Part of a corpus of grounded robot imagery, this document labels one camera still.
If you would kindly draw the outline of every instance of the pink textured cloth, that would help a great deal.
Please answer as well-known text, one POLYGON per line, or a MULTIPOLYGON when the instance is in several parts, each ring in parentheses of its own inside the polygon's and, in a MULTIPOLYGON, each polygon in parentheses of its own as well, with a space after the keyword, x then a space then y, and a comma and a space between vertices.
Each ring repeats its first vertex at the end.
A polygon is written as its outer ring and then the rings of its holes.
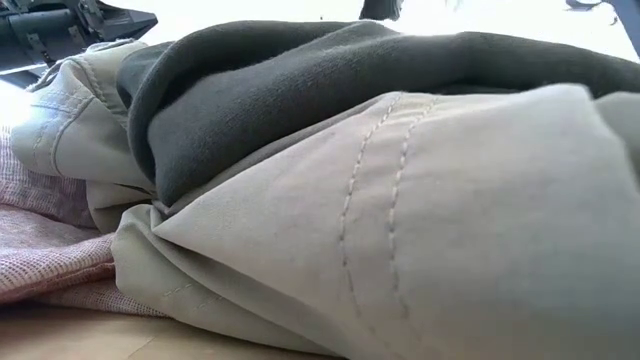
POLYGON ((0 304, 113 277, 111 235, 97 235, 0 205, 0 304))
POLYGON ((11 129, 0 126, 0 204, 12 205, 65 224, 95 228, 85 182, 36 174, 13 155, 11 129))
POLYGON ((116 288, 112 236, 95 230, 84 181, 25 169, 11 152, 9 127, 0 126, 0 304, 34 298, 163 316, 116 288))
POLYGON ((121 314, 166 317, 121 293, 114 279, 80 284, 67 289, 47 293, 36 301, 56 306, 100 310, 121 314))

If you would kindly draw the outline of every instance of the wooden surface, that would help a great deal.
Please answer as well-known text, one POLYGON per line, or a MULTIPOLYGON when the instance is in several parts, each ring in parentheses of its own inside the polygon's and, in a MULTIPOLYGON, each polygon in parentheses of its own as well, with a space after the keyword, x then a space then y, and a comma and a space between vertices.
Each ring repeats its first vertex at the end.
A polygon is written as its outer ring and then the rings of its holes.
POLYGON ((2 360, 327 360, 173 320, 44 307, 0 309, 2 360))

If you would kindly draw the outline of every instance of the clothing pile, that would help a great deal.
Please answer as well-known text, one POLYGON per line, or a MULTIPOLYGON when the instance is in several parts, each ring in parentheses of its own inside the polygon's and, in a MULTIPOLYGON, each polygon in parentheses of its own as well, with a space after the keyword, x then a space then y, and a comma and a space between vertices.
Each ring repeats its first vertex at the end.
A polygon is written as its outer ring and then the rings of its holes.
POLYGON ((2 236, 77 264, 29 297, 356 360, 640 358, 640 65, 246 21, 31 90, 11 156, 46 196, 3 199, 2 236))

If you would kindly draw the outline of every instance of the seam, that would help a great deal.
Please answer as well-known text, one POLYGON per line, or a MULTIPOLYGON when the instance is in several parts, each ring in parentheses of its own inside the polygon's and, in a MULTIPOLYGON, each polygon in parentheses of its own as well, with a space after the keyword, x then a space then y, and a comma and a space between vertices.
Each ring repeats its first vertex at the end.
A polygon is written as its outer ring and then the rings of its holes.
POLYGON ((173 294, 175 294, 177 292, 180 292, 180 291, 182 291, 184 289, 188 289, 188 288, 190 288, 192 286, 193 286, 192 283, 188 283, 188 284, 185 284, 185 285, 182 285, 182 286, 178 286, 177 288, 175 288, 173 290, 169 290, 166 293, 162 294, 162 297, 165 298, 167 296, 170 296, 170 295, 173 295, 173 294))
POLYGON ((42 141, 42 138, 44 137, 44 131, 45 129, 49 126, 49 123, 58 119, 60 117, 60 113, 57 113, 55 117, 47 120, 47 121, 43 121, 42 124, 40 125, 40 129, 38 129, 38 137, 36 138, 36 141, 33 143, 33 147, 32 147, 32 155, 33 155, 33 163, 35 164, 35 168, 38 169, 38 155, 36 154, 36 152, 38 151, 38 147, 40 146, 40 142, 42 141))
POLYGON ((349 256, 347 255, 347 251, 346 251, 345 237, 347 232, 347 224, 346 224, 347 213, 349 212, 349 205, 351 204, 351 199, 353 198, 353 191, 355 188, 356 177, 362 165, 362 158, 364 157, 364 152, 367 148, 367 144, 369 143, 369 140, 371 139, 373 134, 387 121, 387 119, 389 118, 389 115, 391 115, 391 112, 393 111, 393 107, 400 100, 401 97, 402 97, 402 93, 400 93, 391 102, 391 104, 387 108, 386 113, 382 116, 382 119, 380 119, 380 121, 378 121, 362 139, 362 143, 360 144, 360 151, 358 152, 358 156, 356 157, 356 163, 354 164, 353 171, 351 172, 351 178, 349 179, 349 185, 347 188, 347 195, 345 196, 344 205, 342 207, 342 212, 340 214, 340 234, 338 235, 338 248, 340 249, 342 269, 347 279, 347 286, 349 288, 349 294, 351 296, 351 301, 353 303, 356 317, 363 320, 366 328, 369 330, 369 332, 371 333, 371 335, 373 335, 374 338, 381 340, 382 344, 387 349, 387 352, 392 353, 394 357, 399 359, 403 359, 403 357, 397 352, 391 350, 389 344, 378 336, 376 329, 373 326, 371 326, 371 324, 369 324, 368 321, 364 320, 364 317, 362 315, 362 310, 360 308, 360 304, 358 303, 358 298, 355 293, 355 287, 353 285, 353 277, 351 275, 351 271, 349 270, 349 256))
POLYGON ((196 310, 200 310, 203 307, 214 303, 214 302, 218 302, 220 300, 222 300, 223 297, 221 295, 216 295, 216 296, 209 296, 208 298, 205 299, 205 301, 203 301, 202 303, 200 303, 200 305, 196 306, 196 310))
POLYGON ((51 103, 51 102, 38 102, 38 103, 31 104, 29 106, 37 109, 55 110, 57 112, 63 112, 66 114, 73 112, 73 109, 71 109, 70 107, 66 107, 64 105, 51 103))
POLYGON ((64 61, 65 61, 65 59, 57 61, 51 68, 49 68, 44 73, 44 75, 42 75, 38 79, 38 81, 36 81, 35 83, 27 86, 25 91, 33 93, 33 92, 36 92, 38 90, 44 89, 45 87, 49 86, 53 82, 53 80, 55 80, 56 76, 60 72, 60 68, 62 67, 62 64, 64 63, 64 61))
POLYGON ((391 208, 389 209, 388 222, 389 222, 389 233, 388 233, 388 242, 389 242, 389 269, 392 275, 393 281, 393 293, 396 297, 398 303, 401 307, 402 317, 405 319, 411 331, 415 334, 416 338, 419 342, 421 342, 421 336, 419 335, 416 328, 411 323, 411 311, 409 305, 405 301, 404 297, 400 293, 400 276, 398 274, 398 267, 396 264, 396 207, 398 205, 398 194, 399 194, 399 186, 402 181, 402 174, 407 165, 407 154, 409 152, 409 139, 413 134, 413 130, 415 127, 424 120, 427 115, 433 110, 436 102, 438 101, 437 97, 431 101, 431 103, 427 106, 427 108, 422 112, 422 114, 409 125, 407 132, 404 135, 404 140, 402 142, 402 147, 400 151, 400 160, 398 164, 398 171, 396 172, 395 182, 391 189, 391 208))
POLYGON ((97 82, 97 80, 95 79, 95 76, 93 76, 93 73, 89 74, 89 72, 87 71, 87 67, 84 65, 86 64, 86 61, 84 61, 84 59, 82 59, 81 57, 70 58, 69 61, 78 65, 78 67, 82 70, 84 76, 86 76, 87 80, 89 81, 89 90, 94 96, 98 98, 98 100, 102 101, 100 95, 98 94, 98 91, 95 88, 95 83, 97 82))
POLYGON ((139 347, 139 348, 137 348, 134 352, 132 352, 131 354, 129 354, 129 355, 127 356, 127 359, 131 359, 131 358, 132 358, 136 353, 138 353, 140 350, 142 350, 142 348, 143 348, 143 347, 145 347, 145 346, 149 345, 153 340, 155 340, 157 336, 158 336, 157 334, 156 334, 156 335, 153 335, 153 337, 152 337, 151 339, 149 339, 149 340, 145 341, 145 343, 144 343, 144 344, 140 345, 140 347, 139 347))
POLYGON ((80 96, 76 96, 75 94, 77 94, 78 91, 74 90, 73 93, 68 93, 66 91, 61 91, 61 90, 51 90, 51 89, 47 89, 46 92, 44 92, 41 96, 42 97, 48 97, 48 95, 58 95, 58 96, 62 96, 66 99, 76 99, 76 100, 84 100, 86 99, 86 97, 80 97, 80 96))
POLYGON ((60 139, 62 139, 62 133, 72 123, 74 123, 76 120, 78 120, 78 117, 80 116, 80 114, 82 114, 87 109, 89 104, 91 104, 91 102, 93 100, 95 100, 95 99, 96 98, 94 96, 90 96, 90 97, 87 98, 87 100, 84 101, 84 103, 78 104, 78 107, 75 109, 75 112, 69 114, 69 115, 71 115, 69 117, 69 119, 67 121, 65 121, 62 125, 60 125, 60 127, 58 127, 58 131, 56 132, 56 136, 53 138, 53 144, 51 144, 51 147, 49 148, 49 159, 51 160, 51 166, 53 167, 53 169, 55 170, 55 172, 59 176, 63 176, 64 177, 64 174, 62 174, 60 172, 60 170, 58 169, 58 162, 56 161, 56 151, 57 151, 58 144, 60 143, 60 139))
POLYGON ((114 104, 107 100, 105 93, 100 85, 100 81, 98 81, 98 77, 96 76, 96 68, 93 64, 88 61, 86 58, 78 58, 76 59, 76 64, 80 65, 91 84, 91 88, 94 90, 95 96, 104 104, 104 107, 114 116, 123 116, 128 115, 128 112, 123 109, 114 109, 114 104))

